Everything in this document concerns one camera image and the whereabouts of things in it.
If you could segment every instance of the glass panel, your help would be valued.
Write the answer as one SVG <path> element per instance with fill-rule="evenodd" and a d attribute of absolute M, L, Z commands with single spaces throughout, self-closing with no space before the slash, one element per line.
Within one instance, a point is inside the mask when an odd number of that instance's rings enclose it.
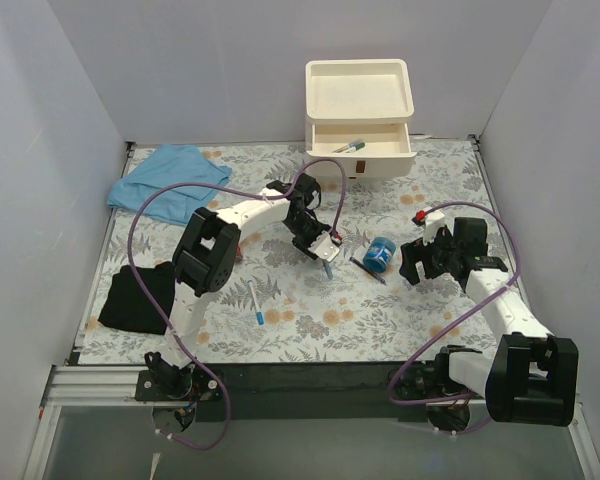
<path fill-rule="evenodd" d="M 157 437 L 150 408 L 65 407 L 45 479 L 149 479 L 154 453 L 162 453 L 155 480 L 584 478 L 566 428 L 491 423 L 452 440 L 412 425 L 235 421 L 219 447 L 200 453 Z M 194 424 L 184 436 L 210 440 L 219 427 Z"/>

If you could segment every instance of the cable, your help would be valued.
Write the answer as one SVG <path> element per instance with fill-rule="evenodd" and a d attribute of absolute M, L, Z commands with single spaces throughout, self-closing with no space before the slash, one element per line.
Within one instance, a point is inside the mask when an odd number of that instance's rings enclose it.
<path fill-rule="evenodd" d="M 469 401 L 471 400 L 471 397 L 467 397 L 467 399 L 464 401 L 464 403 L 462 405 L 460 405 L 460 408 L 464 408 L 467 405 L 469 405 Z"/>
<path fill-rule="evenodd" d="M 429 339 L 429 341 L 427 341 L 413 355 L 411 355 L 411 357 L 406 362 L 404 362 L 404 364 L 398 369 L 396 374 L 391 379 L 391 382 L 389 382 L 389 388 L 388 388 L 389 399 L 391 400 L 391 403 L 393 403 L 394 405 L 399 405 L 399 406 L 426 405 L 429 403 L 447 402 L 450 400 L 462 400 L 462 399 L 471 397 L 471 393 L 466 393 L 466 394 L 460 394 L 460 395 L 453 395 L 453 396 L 449 396 L 449 397 L 426 398 L 426 399 L 421 399 L 421 400 L 398 400 L 397 398 L 394 397 L 393 392 L 394 392 L 394 389 L 395 389 L 398 381 L 400 380 L 400 378 L 402 378 L 402 375 L 404 375 L 404 373 L 409 369 L 411 364 L 415 360 L 417 360 L 418 357 L 420 357 L 420 355 L 422 355 L 426 350 L 431 348 L 431 346 L 433 344 L 435 344 L 438 340 L 440 340 L 442 337 L 444 337 L 447 333 L 449 333 L 455 327 L 457 327 L 462 322 L 464 322 L 467 318 L 469 318 L 473 314 L 479 312 L 485 306 L 487 306 L 490 302 L 492 302 L 495 298 L 497 298 L 499 295 L 502 295 L 504 292 L 506 292 L 508 290 L 508 288 L 510 286 L 512 286 L 520 277 L 520 255 L 518 253 L 518 247 L 516 246 L 516 243 L 513 239 L 513 236 L 511 235 L 511 232 L 509 231 L 507 226 L 502 221 L 502 218 L 500 218 L 500 216 L 497 213 L 489 210 L 486 207 L 483 207 L 482 205 L 478 205 L 477 203 L 473 203 L 473 202 L 447 202 L 447 203 L 442 203 L 440 205 L 437 205 L 433 208 L 430 208 L 429 210 L 427 210 L 425 212 L 425 214 L 428 215 L 432 212 L 435 212 L 436 210 L 440 210 L 440 209 L 446 208 L 446 207 L 454 207 L 454 206 L 465 206 L 465 207 L 477 208 L 479 210 L 482 210 L 483 212 L 488 213 L 498 222 L 498 224 L 502 227 L 502 229 L 505 231 L 505 233 L 509 237 L 509 241 L 511 242 L 511 249 L 513 250 L 513 259 L 514 259 L 514 263 L 515 263 L 515 265 L 514 265 L 515 270 L 513 272 L 513 275 L 511 276 L 511 278 L 509 280 L 507 280 L 506 284 L 503 287 L 499 288 L 497 291 L 495 291 L 494 293 L 489 295 L 483 301 L 476 304 L 473 308 L 471 308 L 466 313 L 460 315 L 460 317 L 458 317 L 456 320 L 454 320 L 449 325 L 447 325 L 445 328 L 443 328 L 437 335 L 434 335 L 431 339 Z M 466 433 L 474 432 L 474 431 L 482 428 L 487 423 L 489 423 L 489 420 L 490 420 L 490 417 L 487 417 L 487 419 L 484 420 L 483 422 L 478 423 L 477 425 L 471 427 L 470 429 L 464 430 L 464 433 L 466 434 Z"/>
<path fill-rule="evenodd" d="M 133 260 L 133 233 L 135 232 L 136 226 L 138 225 L 140 216 L 145 211 L 145 209 L 149 206 L 149 204 L 153 200 L 155 200 L 157 197 L 159 197 L 160 195 L 162 195 L 165 192 L 168 192 L 175 188 L 181 188 L 181 187 L 206 187 L 206 188 L 211 188 L 213 190 L 219 190 L 219 191 L 225 192 L 225 193 L 231 193 L 233 195 L 238 195 L 238 196 L 242 196 L 242 197 L 246 197 L 246 198 L 252 198 L 254 200 L 262 200 L 263 198 L 266 198 L 267 200 L 281 200 L 283 198 L 289 197 L 293 193 L 293 187 L 295 187 L 296 182 L 298 181 L 298 178 L 300 177 L 300 174 L 302 172 L 304 172 L 307 168 L 309 168 L 311 165 L 318 163 L 318 162 L 335 163 L 338 166 L 338 168 L 340 169 L 340 174 L 342 176 L 342 189 L 340 191 L 340 202 L 338 203 L 338 208 L 336 210 L 336 216 L 333 220 L 333 224 L 331 227 L 331 233 L 335 235 L 335 234 L 337 234 L 336 227 L 338 225 L 338 219 L 340 218 L 340 212 L 342 211 L 342 207 L 344 205 L 344 197 L 345 197 L 345 192 L 346 192 L 346 188 L 347 188 L 347 176 L 346 176 L 346 173 L 344 171 L 344 167 L 342 166 L 342 164 L 338 160 L 333 159 L 333 158 L 320 158 L 320 159 L 312 160 L 308 163 L 305 163 L 302 167 L 300 167 L 300 169 L 294 175 L 293 180 L 291 181 L 291 187 L 289 188 L 289 190 L 284 194 L 274 195 L 271 197 L 263 197 L 262 195 L 257 195 L 255 193 L 239 192 L 238 190 L 233 190 L 231 188 L 225 188 L 225 187 L 220 187 L 218 185 L 212 185 L 212 184 L 200 183 L 200 182 L 183 182 L 183 183 L 175 183 L 173 185 L 168 185 L 164 188 L 161 188 L 160 190 L 155 192 L 153 195 L 151 195 L 149 198 L 147 198 L 145 200 L 145 202 L 140 206 L 138 211 L 136 212 L 135 217 L 133 217 L 133 221 L 131 222 L 131 226 L 129 227 L 129 235 L 127 237 L 127 257 L 129 260 L 129 267 L 131 268 L 131 272 L 133 273 L 133 276 L 135 277 L 136 281 L 138 282 L 138 286 L 140 287 L 142 292 L 146 295 L 147 299 L 149 299 L 149 302 L 151 302 L 151 304 L 156 309 L 156 311 L 158 312 L 160 317 L 162 317 L 162 320 L 167 325 L 167 328 L 173 335 L 173 338 L 176 341 L 176 343 L 178 344 L 178 347 L 180 348 L 180 350 L 182 350 L 182 352 L 187 357 L 189 357 L 189 359 L 194 363 L 194 365 L 197 368 L 201 369 L 203 372 L 205 372 L 207 375 L 209 375 L 213 380 L 215 380 L 218 383 L 218 387 L 220 388 L 220 390 L 222 392 L 222 396 L 223 396 L 224 404 L 225 404 L 225 421 L 222 426 L 222 431 L 220 432 L 220 435 L 218 435 L 218 437 L 208 445 L 198 445 L 196 443 L 193 443 L 193 442 L 187 440 L 186 438 L 182 438 L 177 435 L 173 435 L 172 433 L 169 433 L 164 429 L 159 429 L 158 431 L 162 435 L 164 435 L 170 439 L 173 439 L 179 443 L 182 443 L 183 445 L 186 445 L 187 447 L 190 447 L 194 450 L 199 450 L 199 451 L 211 450 L 212 448 L 217 446 L 222 441 L 222 439 L 224 438 L 224 436 L 227 433 L 227 430 L 229 429 L 229 421 L 231 420 L 231 401 L 229 399 L 229 392 L 227 391 L 227 387 L 224 385 L 224 383 L 222 383 L 222 380 L 220 380 L 220 378 L 218 378 L 218 376 L 215 373 L 213 373 L 209 368 L 207 368 L 206 365 L 204 365 L 202 362 L 200 362 L 189 351 L 187 346 L 181 340 L 180 336 L 176 334 L 173 324 L 171 323 L 171 320 L 169 320 L 169 316 L 165 313 L 165 311 L 162 309 L 162 307 L 160 307 L 160 304 L 155 299 L 155 297 L 151 294 L 151 292 L 147 288 L 146 284 L 142 281 L 140 274 L 138 273 L 138 268 L 136 267 L 136 264 Z"/>
<path fill-rule="evenodd" d="M 191 407 L 195 407 L 196 406 L 196 402 L 197 402 L 197 400 L 192 400 L 191 402 L 189 402 L 189 404 L 186 407 L 182 407 L 182 410 L 184 410 L 186 412 Z"/>

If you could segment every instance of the white tray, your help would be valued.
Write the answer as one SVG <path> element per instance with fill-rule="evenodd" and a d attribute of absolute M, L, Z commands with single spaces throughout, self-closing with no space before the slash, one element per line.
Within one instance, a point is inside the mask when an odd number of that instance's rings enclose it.
<path fill-rule="evenodd" d="M 314 61 L 306 76 L 309 123 L 408 123 L 413 115 L 403 60 Z"/>

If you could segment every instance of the black mount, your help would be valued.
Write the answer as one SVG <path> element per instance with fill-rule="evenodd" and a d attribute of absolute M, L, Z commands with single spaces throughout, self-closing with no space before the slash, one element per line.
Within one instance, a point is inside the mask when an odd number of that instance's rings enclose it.
<path fill-rule="evenodd" d="M 537 362 L 547 375 L 529 374 Z M 497 422 L 566 427 L 573 419 L 578 347 L 570 338 L 503 335 L 485 391 L 489 415 Z"/>
<path fill-rule="evenodd" d="M 215 240 L 211 248 L 203 240 Z M 233 271 L 240 229 L 206 208 L 197 209 L 173 254 L 175 278 L 189 285 L 196 296 L 220 290 Z"/>
<path fill-rule="evenodd" d="M 207 364 L 231 395 L 232 420 L 391 418 L 398 421 L 427 420 L 426 407 L 402 408 L 387 399 L 387 385 L 401 362 L 338 363 L 244 363 Z M 414 366 L 397 395 L 401 399 L 439 396 L 434 384 L 416 380 L 425 375 L 424 365 Z M 224 403 L 219 388 L 210 390 L 210 377 L 200 369 L 183 375 L 192 377 L 193 395 L 198 401 L 196 422 L 222 422 Z M 135 400 L 173 401 L 152 383 L 151 372 L 138 375 Z"/>
<path fill-rule="evenodd" d="M 183 398 L 191 389 L 191 370 L 169 365 L 157 352 L 146 353 L 144 363 L 149 369 L 149 387 L 155 385 L 171 399 Z"/>

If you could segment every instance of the white plastic box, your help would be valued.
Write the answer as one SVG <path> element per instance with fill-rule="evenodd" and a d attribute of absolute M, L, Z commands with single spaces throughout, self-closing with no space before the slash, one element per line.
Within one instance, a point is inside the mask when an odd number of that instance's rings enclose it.
<path fill-rule="evenodd" d="M 349 178 L 388 179 L 409 173 L 416 156 L 409 143 L 413 99 L 403 60 L 309 62 L 306 68 L 308 159 L 337 158 Z M 333 153 L 354 140 L 365 147 Z M 309 169 L 339 177 L 332 164 Z"/>

